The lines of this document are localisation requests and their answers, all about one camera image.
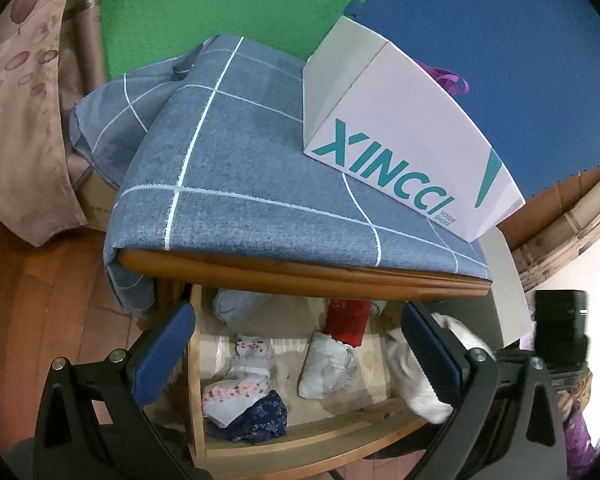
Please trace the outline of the grey white underwear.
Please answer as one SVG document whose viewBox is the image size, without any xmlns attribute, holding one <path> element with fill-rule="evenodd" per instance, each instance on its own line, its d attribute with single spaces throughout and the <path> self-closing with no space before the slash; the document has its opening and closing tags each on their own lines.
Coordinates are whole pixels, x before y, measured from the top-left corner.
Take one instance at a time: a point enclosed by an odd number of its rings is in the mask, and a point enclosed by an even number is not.
<svg viewBox="0 0 600 480">
<path fill-rule="evenodd" d="M 324 400 L 347 389 L 358 378 L 355 348 L 324 333 L 311 339 L 298 383 L 298 396 L 306 400 Z"/>
</svg>

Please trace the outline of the red underwear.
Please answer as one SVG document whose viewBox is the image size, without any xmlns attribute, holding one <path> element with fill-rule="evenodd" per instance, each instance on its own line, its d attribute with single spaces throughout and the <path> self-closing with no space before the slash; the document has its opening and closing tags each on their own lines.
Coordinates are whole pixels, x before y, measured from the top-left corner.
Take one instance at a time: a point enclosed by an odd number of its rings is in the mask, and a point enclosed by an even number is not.
<svg viewBox="0 0 600 480">
<path fill-rule="evenodd" d="M 363 342 L 370 310 L 370 300 L 332 299 L 327 307 L 323 333 L 358 348 Z"/>
</svg>

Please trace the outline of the navy floral underwear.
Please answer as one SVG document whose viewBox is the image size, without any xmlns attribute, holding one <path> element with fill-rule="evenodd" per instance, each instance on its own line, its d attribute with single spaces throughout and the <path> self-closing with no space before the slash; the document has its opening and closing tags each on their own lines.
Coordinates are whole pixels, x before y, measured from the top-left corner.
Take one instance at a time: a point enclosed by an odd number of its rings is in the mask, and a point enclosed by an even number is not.
<svg viewBox="0 0 600 480">
<path fill-rule="evenodd" d="M 207 434 L 232 443 L 259 444 L 287 433 L 287 409 L 283 399 L 271 390 L 264 398 L 247 408 L 226 428 L 206 422 Z"/>
</svg>

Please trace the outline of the purple bra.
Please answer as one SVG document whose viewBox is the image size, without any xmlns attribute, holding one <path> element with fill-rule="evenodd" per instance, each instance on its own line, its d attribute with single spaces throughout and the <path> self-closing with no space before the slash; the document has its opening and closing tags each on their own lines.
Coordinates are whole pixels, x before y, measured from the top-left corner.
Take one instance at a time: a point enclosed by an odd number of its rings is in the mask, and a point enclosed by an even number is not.
<svg viewBox="0 0 600 480">
<path fill-rule="evenodd" d="M 431 67 L 419 61 L 416 61 L 416 64 L 450 96 L 464 96 L 469 92 L 468 81 L 460 75 L 443 68 Z"/>
</svg>

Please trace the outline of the white pink floral underwear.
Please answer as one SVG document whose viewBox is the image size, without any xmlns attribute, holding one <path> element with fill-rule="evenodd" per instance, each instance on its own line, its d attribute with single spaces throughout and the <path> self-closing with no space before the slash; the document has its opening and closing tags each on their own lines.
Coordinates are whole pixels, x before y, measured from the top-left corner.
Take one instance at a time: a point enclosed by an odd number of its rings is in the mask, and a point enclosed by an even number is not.
<svg viewBox="0 0 600 480">
<path fill-rule="evenodd" d="M 239 335 L 224 378 L 202 389 L 204 417 L 226 428 L 267 396 L 272 388 L 273 354 L 268 339 Z"/>
</svg>

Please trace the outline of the purple patterned sleeve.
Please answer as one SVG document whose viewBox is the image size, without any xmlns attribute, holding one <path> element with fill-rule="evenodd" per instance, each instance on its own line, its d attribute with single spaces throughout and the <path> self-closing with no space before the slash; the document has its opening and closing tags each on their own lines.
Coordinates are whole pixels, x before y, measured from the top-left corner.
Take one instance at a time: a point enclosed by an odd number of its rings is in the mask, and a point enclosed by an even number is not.
<svg viewBox="0 0 600 480">
<path fill-rule="evenodd" d="M 564 420 L 567 478 L 600 480 L 600 444 L 595 446 L 588 433 L 579 404 L 573 403 Z"/>
</svg>

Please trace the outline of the light blue sock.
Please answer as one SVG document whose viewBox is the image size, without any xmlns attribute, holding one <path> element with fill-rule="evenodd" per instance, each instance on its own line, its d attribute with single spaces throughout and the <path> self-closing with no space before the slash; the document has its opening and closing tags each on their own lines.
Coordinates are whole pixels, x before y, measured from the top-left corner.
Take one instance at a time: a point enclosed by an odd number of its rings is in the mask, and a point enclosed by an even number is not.
<svg viewBox="0 0 600 480">
<path fill-rule="evenodd" d="M 243 326 L 266 300 L 268 294 L 262 292 L 220 289 L 212 301 L 213 313 L 227 327 L 236 330 Z"/>
</svg>

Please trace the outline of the wooden nightstand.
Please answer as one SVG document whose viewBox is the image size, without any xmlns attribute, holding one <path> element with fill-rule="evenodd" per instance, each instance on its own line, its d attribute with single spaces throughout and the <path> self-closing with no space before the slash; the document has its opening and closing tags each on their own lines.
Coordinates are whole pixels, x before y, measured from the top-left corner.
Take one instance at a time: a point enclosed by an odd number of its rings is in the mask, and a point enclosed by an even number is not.
<svg viewBox="0 0 600 480">
<path fill-rule="evenodd" d="M 246 256 L 128 248 L 118 261 L 129 271 L 202 287 L 264 294 L 380 300 L 440 300 L 486 296 L 485 278 L 440 272 L 338 268 Z"/>
</svg>

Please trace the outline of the white XINCCI shoe box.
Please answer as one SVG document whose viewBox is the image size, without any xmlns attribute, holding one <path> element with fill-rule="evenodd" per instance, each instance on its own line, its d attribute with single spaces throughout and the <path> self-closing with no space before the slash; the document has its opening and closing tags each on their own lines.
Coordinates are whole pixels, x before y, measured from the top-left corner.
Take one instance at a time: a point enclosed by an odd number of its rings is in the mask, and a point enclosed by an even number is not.
<svg viewBox="0 0 600 480">
<path fill-rule="evenodd" d="M 303 151 L 472 242 L 524 206 L 484 134 L 416 61 L 343 16 L 306 61 Z"/>
</svg>

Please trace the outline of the blue checked cloth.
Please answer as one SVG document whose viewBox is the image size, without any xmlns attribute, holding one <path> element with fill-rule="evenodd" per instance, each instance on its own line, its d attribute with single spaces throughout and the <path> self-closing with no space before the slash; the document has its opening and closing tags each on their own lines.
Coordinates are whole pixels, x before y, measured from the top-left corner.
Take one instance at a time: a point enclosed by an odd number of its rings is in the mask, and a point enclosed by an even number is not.
<svg viewBox="0 0 600 480">
<path fill-rule="evenodd" d="M 220 35 L 76 102 L 70 140 L 118 192 L 104 266 L 122 307 L 155 300 L 125 249 L 490 278 L 478 243 L 303 154 L 302 70 Z"/>
</svg>

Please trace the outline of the pink floral curtain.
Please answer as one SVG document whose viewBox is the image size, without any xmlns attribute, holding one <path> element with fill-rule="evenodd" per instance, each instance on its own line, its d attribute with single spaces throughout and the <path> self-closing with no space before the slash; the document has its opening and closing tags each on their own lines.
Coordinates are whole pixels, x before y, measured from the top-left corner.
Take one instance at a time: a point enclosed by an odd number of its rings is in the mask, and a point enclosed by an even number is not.
<svg viewBox="0 0 600 480">
<path fill-rule="evenodd" d="M 107 80 L 99 0 L 7 0 L 0 14 L 0 221 L 34 247 L 86 225 L 92 164 L 69 115 Z"/>
</svg>

